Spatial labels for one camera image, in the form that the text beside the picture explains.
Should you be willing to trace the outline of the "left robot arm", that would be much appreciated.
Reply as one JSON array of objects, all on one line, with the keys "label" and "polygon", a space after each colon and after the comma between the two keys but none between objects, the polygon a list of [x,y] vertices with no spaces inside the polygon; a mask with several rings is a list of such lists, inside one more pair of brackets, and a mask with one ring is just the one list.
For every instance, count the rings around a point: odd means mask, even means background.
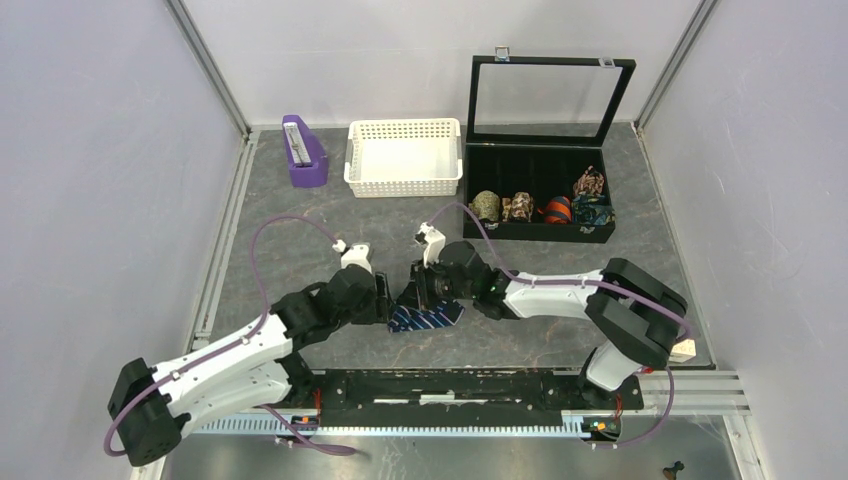
[{"label": "left robot arm", "polygon": [[120,370],[107,404],[113,421],[104,450],[131,466],[150,464],[182,439],[241,410],[284,401],[302,407],[314,375],[300,352],[347,325],[388,317],[387,277],[358,265],[284,295],[245,327],[181,357]]}]

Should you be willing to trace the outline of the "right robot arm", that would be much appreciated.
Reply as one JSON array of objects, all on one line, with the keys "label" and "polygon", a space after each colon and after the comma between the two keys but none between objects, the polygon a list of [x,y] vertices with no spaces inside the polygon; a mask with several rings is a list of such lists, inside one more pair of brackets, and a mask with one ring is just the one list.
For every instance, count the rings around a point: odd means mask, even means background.
[{"label": "right robot arm", "polygon": [[466,304],[493,320],[564,317],[594,324],[605,341],[577,382],[580,400],[591,408],[606,406],[641,369],[665,368],[673,347],[691,335],[687,301],[628,260],[613,258],[582,274],[534,275],[491,266],[467,241],[412,264],[389,324],[406,330],[451,326]]}]

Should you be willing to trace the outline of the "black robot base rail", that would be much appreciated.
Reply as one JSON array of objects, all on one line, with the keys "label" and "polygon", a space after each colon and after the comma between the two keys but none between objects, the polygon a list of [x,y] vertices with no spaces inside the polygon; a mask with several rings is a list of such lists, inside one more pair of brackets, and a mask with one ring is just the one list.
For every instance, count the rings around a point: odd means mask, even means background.
[{"label": "black robot base rail", "polygon": [[323,427],[558,426],[564,411],[644,406],[636,377],[605,393],[571,370],[390,369],[315,372],[281,408],[315,408]]}]

